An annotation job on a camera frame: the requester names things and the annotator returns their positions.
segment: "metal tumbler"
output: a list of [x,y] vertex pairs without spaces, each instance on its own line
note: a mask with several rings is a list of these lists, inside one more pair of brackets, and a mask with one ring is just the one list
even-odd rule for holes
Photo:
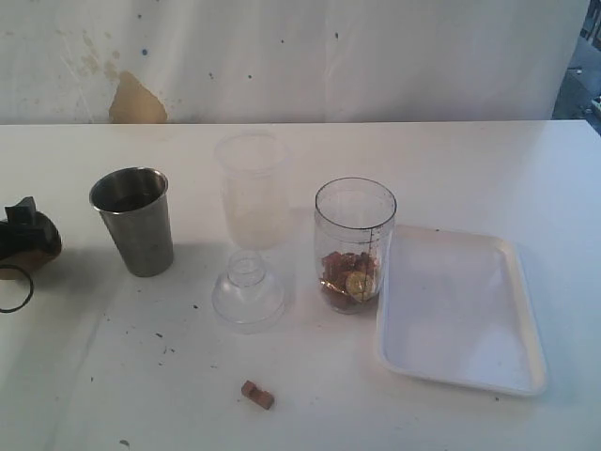
[[128,167],[104,176],[90,191],[92,207],[138,277],[157,275],[173,262],[167,185],[167,177],[155,169]]

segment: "white plastic tray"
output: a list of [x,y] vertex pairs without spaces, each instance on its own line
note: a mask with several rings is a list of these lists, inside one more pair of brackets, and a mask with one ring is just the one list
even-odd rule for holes
[[532,396],[547,370],[514,247],[498,238],[398,226],[378,311],[390,370]]

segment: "small brown piece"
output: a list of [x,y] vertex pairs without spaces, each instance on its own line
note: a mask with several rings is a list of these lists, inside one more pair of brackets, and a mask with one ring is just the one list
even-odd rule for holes
[[256,384],[250,381],[246,381],[244,385],[242,385],[242,394],[266,411],[271,408],[275,401],[275,398],[270,392],[260,390]]

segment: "clear plastic jar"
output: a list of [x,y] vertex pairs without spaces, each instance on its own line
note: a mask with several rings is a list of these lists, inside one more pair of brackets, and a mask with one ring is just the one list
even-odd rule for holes
[[372,180],[337,179],[317,192],[317,276],[334,310],[357,313],[378,301],[395,213],[394,195]]

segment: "white backdrop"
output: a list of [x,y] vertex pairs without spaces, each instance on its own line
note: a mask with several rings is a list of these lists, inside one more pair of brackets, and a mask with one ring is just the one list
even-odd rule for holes
[[0,122],[549,118],[587,5],[3,0]]

